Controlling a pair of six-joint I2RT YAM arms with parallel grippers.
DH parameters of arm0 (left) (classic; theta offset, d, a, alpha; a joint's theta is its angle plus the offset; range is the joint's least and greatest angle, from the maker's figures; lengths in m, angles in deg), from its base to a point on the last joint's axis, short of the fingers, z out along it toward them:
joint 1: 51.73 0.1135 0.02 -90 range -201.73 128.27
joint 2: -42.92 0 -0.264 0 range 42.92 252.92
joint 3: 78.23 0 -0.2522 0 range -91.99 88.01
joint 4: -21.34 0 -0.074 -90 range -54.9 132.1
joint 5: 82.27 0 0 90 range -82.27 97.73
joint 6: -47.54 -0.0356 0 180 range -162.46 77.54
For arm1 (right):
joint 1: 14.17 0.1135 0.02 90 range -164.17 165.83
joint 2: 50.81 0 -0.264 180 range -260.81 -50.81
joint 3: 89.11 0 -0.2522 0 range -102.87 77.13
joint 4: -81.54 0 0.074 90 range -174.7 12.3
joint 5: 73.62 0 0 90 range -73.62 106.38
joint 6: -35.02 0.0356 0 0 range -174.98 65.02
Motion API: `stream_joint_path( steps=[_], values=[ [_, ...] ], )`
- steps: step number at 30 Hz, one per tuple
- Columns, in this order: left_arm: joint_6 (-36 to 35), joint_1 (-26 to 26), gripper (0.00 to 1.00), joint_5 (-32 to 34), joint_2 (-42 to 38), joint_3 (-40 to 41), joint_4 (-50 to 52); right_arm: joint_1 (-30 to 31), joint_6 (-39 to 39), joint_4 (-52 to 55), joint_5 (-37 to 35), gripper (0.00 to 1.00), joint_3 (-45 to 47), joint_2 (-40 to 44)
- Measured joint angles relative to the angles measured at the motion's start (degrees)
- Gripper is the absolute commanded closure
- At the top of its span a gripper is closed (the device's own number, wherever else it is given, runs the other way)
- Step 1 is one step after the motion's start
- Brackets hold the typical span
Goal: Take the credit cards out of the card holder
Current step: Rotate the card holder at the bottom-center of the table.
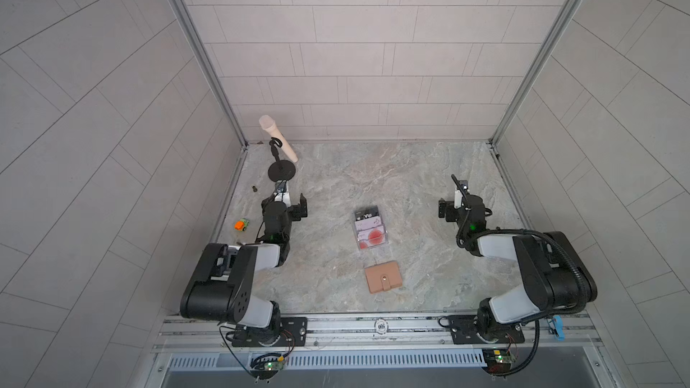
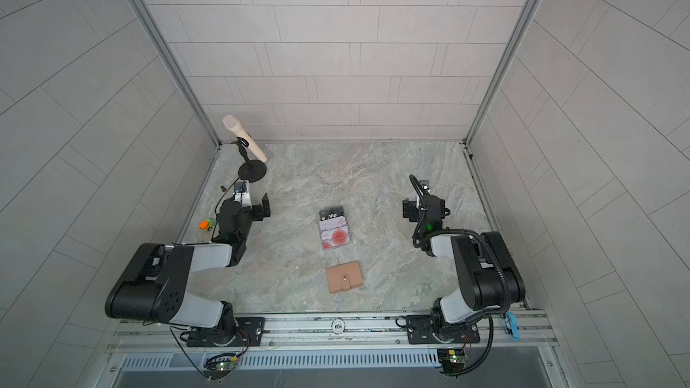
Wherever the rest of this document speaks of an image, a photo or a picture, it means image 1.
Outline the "pink leather card wallet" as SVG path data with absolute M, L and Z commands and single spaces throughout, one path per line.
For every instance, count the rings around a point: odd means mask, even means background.
M 402 287 L 403 279 L 398 262 L 386 262 L 365 269 L 368 290 L 371 294 Z

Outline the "clear acrylic card holder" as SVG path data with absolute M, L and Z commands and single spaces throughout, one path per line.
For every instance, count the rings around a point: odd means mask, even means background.
M 361 250 L 388 242 L 386 225 L 378 206 L 358 208 L 354 213 L 353 225 L 357 244 Z

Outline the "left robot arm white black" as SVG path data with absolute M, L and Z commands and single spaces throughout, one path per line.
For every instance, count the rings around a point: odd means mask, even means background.
M 282 266 L 294 222 L 308 216 L 307 199 L 289 206 L 276 197 L 262 201 L 264 233 L 253 244 L 208 244 L 183 292 L 186 319 L 230 323 L 235 346 L 272 346 L 283 339 L 280 305 L 253 296 L 254 275 Z

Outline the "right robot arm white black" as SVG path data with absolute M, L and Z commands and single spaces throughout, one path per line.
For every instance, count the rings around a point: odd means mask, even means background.
M 476 317 L 454 332 L 474 332 L 485 343 L 524 341 L 519 325 L 543 318 L 578 314 L 596 300 L 598 287 L 564 233 L 528 229 L 489 229 L 492 215 L 483 199 L 459 190 L 456 199 L 438 202 L 438 216 L 458 227 L 456 245 L 479 258 L 516 262 L 521 283 L 499 296 L 481 301 Z

